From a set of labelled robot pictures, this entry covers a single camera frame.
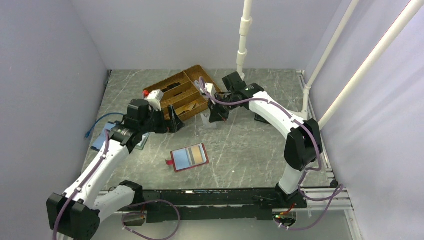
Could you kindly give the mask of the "white VIP card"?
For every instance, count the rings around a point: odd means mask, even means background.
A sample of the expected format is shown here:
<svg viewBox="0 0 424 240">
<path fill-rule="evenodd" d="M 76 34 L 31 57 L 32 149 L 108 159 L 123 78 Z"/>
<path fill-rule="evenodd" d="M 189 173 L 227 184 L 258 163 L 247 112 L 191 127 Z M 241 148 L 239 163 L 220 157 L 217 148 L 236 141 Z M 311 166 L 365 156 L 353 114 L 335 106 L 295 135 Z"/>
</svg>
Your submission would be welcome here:
<svg viewBox="0 0 424 240">
<path fill-rule="evenodd" d="M 210 114 L 209 113 L 201 113 L 200 114 L 202 122 L 203 122 L 203 126 L 206 129 L 217 129 L 217 124 L 215 122 L 210 123 Z"/>
</svg>

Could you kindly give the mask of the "red leather card holder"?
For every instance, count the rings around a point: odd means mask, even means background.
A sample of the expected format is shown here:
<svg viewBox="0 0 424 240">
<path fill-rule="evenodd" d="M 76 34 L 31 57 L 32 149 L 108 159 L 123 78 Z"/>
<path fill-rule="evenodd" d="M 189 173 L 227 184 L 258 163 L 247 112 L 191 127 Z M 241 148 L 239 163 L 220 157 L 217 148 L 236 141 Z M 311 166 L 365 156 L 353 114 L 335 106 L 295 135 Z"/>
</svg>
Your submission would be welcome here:
<svg viewBox="0 0 424 240">
<path fill-rule="evenodd" d="M 210 160 L 205 145 L 199 143 L 171 151 L 170 159 L 165 162 L 177 173 L 208 164 Z"/>
</svg>

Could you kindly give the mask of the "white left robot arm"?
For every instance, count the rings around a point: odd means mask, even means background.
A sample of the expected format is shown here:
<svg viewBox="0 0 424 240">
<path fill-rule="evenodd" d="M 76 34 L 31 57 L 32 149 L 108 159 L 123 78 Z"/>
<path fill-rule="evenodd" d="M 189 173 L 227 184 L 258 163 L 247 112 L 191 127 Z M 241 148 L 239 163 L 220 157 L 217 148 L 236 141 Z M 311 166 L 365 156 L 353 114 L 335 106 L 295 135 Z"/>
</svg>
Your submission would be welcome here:
<svg viewBox="0 0 424 240">
<path fill-rule="evenodd" d="M 167 107 L 169 118 L 152 100 L 133 99 L 122 121 L 105 130 L 105 141 L 96 159 L 62 193 L 53 193 L 46 202 L 52 239 L 58 235 L 74 240 L 90 240 L 100 224 L 116 211 L 139 209 L 144 201 L 143 187 L 124 180 L 112 192 L 100 192 L 120 163 L 128 158 L 146 133 L 176 133 L 185 126 L 173 105 Z"/>
</svg>

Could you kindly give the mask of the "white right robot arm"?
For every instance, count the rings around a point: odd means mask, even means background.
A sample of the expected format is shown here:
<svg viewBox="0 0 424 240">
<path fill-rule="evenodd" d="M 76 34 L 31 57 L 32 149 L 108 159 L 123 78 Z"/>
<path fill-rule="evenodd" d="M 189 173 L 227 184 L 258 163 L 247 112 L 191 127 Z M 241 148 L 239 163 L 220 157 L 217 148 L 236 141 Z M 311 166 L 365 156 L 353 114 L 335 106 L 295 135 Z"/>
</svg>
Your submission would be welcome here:
<svg viewBox="0 0 424 240">
<path fill-rule="evenodd" d="M 238 72 L 222 79 L 226 91 L 217 92 L 214 84 L 200 77 L 201 92 L 208 99 L 209 123 L 225 122 L 231 110 L 243 107 L 262 117 L 285 139 L 284 159 L 286 168 L 275 194 L 276 203 L 287 208 L 295 201 L 295 194 L 311 170 L 311 163 L 319 161 L 322 153 L 321 133 L 318 122 L 305 120 L 277 103 L 263 87 L 256 83 L 246 84 Z"/>
</svg>

